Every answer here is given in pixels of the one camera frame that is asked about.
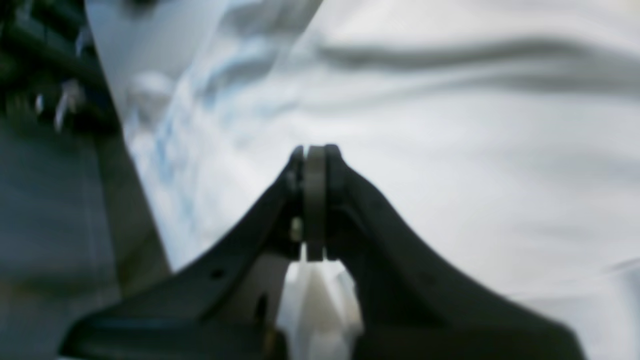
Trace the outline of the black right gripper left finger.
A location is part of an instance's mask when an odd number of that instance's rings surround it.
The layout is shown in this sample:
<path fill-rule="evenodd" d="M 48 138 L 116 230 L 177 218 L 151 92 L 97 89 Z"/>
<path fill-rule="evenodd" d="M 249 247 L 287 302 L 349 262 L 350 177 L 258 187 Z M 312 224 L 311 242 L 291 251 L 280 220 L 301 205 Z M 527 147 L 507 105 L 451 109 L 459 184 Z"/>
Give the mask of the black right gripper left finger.
<path fill-rule="evenodd" d="M 213 248 L 167 280 L 71 326 L 76 360 L 288 360 L 276 326 L 290 263 L 322 257 L 326 149 L 301 146 Z"/>

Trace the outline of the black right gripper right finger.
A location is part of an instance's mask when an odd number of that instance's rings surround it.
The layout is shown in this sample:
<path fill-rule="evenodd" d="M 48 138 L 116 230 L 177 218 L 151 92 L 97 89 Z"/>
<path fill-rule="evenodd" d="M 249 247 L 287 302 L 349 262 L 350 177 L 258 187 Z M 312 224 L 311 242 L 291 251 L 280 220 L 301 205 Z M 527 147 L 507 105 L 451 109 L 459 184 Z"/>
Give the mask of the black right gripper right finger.
<path fill-rule="evenodd" d="M 432 250 L 336 145 L 326 146 L 327 255 L 352 276 L 354 360 L 583 360 L 566 326 L 490 291 Z"/>

